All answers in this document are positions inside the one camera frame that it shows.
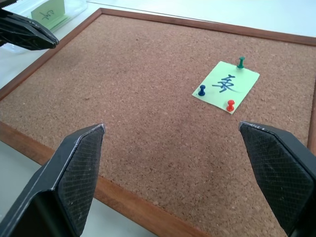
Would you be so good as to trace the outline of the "stack of green notes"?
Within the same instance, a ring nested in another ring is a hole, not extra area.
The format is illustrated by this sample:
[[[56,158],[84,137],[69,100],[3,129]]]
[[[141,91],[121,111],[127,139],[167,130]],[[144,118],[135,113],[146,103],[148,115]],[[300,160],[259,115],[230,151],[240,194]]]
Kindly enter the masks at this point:
[[[64,0],[48,0],[31,11],[31,18],[47,29],[55,31],[71,17],[66,14]]]

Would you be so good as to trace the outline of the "green note with black writing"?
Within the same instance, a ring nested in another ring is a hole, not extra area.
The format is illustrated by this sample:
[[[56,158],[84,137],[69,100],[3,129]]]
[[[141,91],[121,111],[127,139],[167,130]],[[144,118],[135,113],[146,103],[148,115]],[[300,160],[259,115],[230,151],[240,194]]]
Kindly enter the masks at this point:
[[[233,114],[252,89],[260,74],[247,68],[220,61],[206,76],[192,95],[208,104],[214,105],[229,114]],[[205,85],[205,95],[199,96],[200,86]],[[234,111],[228,112],[229,100],[234,100]]]

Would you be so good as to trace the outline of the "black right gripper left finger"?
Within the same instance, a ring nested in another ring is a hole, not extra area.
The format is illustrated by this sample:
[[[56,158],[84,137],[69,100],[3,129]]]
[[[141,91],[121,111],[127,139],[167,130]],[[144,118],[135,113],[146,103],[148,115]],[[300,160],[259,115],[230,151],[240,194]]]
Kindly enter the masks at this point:
[[[96,189],[104,125],[66,136],[0,222],[0,237],[80,237]]]

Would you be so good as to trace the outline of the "clear plastic box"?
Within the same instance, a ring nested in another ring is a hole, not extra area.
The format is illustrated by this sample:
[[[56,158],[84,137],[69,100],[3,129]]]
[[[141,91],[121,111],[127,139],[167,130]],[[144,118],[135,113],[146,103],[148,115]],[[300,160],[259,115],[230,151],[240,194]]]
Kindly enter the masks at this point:
[[[38,6],[40,6],[46,1],[48,0],[19,0],[17,3],[7,6],[4,9],[31,19],[31,11],[33,11],[35,8],[37,8]],[[66,14],[68,14],[71,17],[71,19],[66,24],[68,24],[71,20],[73,20],[75,17],[77,17],[87,8],[86,0],[64,0],[64,1],[65,1]]]

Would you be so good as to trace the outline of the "cork board with wooden frame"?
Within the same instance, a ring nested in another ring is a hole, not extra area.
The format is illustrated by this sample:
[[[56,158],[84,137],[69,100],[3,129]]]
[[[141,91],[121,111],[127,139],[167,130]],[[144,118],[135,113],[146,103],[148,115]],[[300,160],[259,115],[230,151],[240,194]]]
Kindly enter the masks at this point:
[[[220,62],[260,74],[233,114],[192,93]],[[0,139],[45,163],[103,123],[101,202],[159,236],[285,237],[238,124],[316,146],[316,38],[100,8],[0,90]]]

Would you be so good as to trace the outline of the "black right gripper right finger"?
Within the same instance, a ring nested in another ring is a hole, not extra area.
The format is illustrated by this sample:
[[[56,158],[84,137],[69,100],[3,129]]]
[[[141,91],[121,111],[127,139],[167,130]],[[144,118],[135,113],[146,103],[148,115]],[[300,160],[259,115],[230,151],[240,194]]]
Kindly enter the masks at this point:
[[[316,156],[292,133],[241,121],[256,182],[288,237],[316,237]]]

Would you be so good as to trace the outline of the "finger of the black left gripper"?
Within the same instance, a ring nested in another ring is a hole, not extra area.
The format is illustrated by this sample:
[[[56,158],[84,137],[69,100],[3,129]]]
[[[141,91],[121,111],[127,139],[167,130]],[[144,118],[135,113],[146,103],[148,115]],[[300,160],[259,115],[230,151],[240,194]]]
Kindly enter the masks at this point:
[[[0,9],[15,4],[18,0],[0,0]]]
[[[0,47],[6,43],[35,51],[53,49],[59,40],[39,22],[0,9]]]

